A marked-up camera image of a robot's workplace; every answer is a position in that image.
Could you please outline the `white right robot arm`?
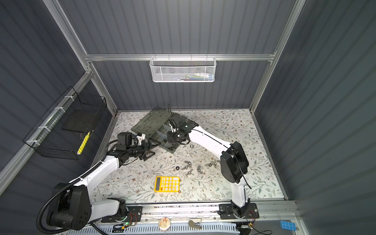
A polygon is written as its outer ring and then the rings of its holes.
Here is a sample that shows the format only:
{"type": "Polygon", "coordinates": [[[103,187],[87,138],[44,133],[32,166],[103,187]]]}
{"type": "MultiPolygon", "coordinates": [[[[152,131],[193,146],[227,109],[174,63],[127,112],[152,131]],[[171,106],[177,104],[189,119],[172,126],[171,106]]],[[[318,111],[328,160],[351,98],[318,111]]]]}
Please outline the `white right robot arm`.
{"type": "Polygon", "coordinates": [[[242,145],[239,142],[230,143],[215,137],[204,130],[194,121],[186,121],[179,114],[171,114],[168,118],[171,128],[167,133],[170,144],[187,145],[196,143],[220,160],[221,173],[230,182],[231,202],[238,208],[247,203],[245,187],[248,185],[245,174],[248,172],[249,162],[242,145]]]}

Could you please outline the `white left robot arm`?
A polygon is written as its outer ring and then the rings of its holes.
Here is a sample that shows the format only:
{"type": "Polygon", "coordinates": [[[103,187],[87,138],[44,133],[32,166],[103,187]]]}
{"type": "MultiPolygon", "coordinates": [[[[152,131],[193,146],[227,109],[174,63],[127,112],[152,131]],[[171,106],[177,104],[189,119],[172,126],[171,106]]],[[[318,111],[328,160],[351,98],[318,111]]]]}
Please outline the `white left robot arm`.
{"type": "Polygon", "coordinates": [[[155,152],[160,141],[145,134],[121,132],[107,145],[107,152],[94,166],[68,183],[55,186],[51,198],[37,214],[37,229],[44,234],[58,234],[68,230],[81,230],[105,217],[127,220],[130,215],[124,199],[110,197],[92,202],[90,195],[111,173],[134,160],[146,161],[155,152]]]}

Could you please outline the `green transparent organizer box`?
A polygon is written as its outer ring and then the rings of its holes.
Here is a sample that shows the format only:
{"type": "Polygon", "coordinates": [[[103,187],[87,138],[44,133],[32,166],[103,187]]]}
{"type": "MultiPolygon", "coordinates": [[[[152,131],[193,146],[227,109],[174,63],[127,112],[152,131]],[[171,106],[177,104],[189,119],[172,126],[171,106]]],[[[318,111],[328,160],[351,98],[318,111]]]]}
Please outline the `green transparent organizer box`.
{"type": "Polygon", "coordinates": [[[167,132],[171,131],[168,119],[173,114],[176,113],[172,112],[171,110],[155,107],[149,113],[147,113],[135,126],[133,126],[131,130],[135,133],[146,134],[147,138],[161,142],[161,148],[169,153],[174,153],[180,146],[180,144],[170,144],[167,140],[167,132]]]}

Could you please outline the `silver wing nut pile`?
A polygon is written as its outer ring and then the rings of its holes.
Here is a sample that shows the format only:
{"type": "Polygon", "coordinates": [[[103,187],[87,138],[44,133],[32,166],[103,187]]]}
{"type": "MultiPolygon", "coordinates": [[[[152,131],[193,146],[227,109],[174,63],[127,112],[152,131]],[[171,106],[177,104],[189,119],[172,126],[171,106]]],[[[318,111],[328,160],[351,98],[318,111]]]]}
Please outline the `silver wing nut pile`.
{"type": "Polygon", "coordinates": [[[220,166],[220,161],[211,161],[210,163],[205,164],[206,168],[211,168],[211,167],[217,168],[218,166],[220,166]]]}

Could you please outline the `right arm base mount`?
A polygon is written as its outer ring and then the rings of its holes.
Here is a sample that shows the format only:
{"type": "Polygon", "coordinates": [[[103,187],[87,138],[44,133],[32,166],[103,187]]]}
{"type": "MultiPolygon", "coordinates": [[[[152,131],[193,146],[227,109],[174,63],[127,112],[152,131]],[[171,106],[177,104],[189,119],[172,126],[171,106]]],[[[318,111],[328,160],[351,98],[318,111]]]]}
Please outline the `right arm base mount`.
{"type": "Polygon", "coordinates": [[[221,219],[258,219],[259,211],[255,203],[246,203],[242,208],[233,203],[220,204],[217,213],[221,219]]]}

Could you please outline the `yellow calculator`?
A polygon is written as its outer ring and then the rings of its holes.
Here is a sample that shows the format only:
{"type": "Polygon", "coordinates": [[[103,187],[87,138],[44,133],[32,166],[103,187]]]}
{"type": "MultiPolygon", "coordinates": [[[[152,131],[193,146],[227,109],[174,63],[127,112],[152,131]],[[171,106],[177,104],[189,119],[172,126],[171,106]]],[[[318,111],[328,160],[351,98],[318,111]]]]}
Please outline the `yellow calculator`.
{"type": "Polygon", "coordinates": [[[154,184],[156,193],[176,193],[180,190],[180,178],[175,176],[157,176],[154,184]]]}

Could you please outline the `blue toy brick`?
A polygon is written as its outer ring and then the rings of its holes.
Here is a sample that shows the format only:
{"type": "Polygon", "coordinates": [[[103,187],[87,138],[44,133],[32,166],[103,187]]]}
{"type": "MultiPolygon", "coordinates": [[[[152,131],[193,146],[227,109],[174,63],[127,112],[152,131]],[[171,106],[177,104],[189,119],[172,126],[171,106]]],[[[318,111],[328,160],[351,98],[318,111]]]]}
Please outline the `blue toy brick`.
{"type": "Polygon", "coordinates": [[[280,221],[280,226],[284,230],[297,231],[297,227],[293,222],[280,221]]]}

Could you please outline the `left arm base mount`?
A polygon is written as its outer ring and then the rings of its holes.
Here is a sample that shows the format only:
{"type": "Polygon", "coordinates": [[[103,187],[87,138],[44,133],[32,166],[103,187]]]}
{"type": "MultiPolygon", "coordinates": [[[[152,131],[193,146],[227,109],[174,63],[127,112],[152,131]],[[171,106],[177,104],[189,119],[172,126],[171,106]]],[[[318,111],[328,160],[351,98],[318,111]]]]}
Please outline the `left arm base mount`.
{"type": "Polygon", "coordinates": [[[118,212],[115,215],[106,216],[101,219],[102,223],[136,223],[141,221],[141,206],[127,207],[125,212],[118,212]]]}

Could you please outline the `yellow marker in basket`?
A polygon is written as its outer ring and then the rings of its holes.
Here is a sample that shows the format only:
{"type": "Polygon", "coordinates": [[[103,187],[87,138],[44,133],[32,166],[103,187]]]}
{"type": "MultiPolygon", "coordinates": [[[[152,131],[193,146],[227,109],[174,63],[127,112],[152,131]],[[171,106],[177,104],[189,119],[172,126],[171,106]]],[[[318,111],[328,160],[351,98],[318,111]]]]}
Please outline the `yellow marker in basket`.
{"type": "Polygon", "coordinates": [[[86,146],[86,144],[87,144],[90,136],[91,136],[91,132],[88,132],[87,135],[84,137],[84,139],[83,139],[80,147],[77,150],[77,155],[81,155],[82,154],[82,152],[83,152],[83,150],[84,150],[84,148],[85,148],[85,146],[86,146]]]}

